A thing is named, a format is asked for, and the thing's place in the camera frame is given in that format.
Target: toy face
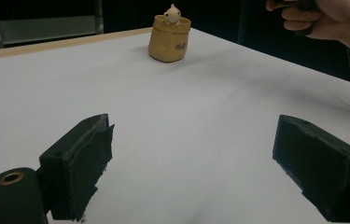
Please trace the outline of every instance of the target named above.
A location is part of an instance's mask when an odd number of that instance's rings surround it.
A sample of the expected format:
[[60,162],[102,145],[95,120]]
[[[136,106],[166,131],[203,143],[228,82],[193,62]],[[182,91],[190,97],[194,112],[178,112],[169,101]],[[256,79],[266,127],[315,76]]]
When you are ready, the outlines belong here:
[[165,19],[170,23],[176,23],[180,20],[181,13],[180,10],[178,10],[175,5],[171,5],[171,8],[169,8],[165,13],[163,13],[165,16]]

